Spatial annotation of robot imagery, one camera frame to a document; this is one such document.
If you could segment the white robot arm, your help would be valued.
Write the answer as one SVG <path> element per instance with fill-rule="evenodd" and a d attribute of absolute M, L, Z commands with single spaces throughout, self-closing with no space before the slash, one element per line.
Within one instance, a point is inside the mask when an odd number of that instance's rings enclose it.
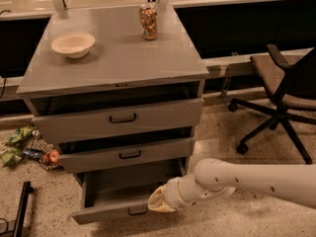
<path fill-rule="evenodd" d="M 191 173 L 159 187 L 148 208 L 174 212 L 200 200 L 228 197 L 237 188 L 316 208 L 316 165 L 247 165 L 205 158 Z"/>

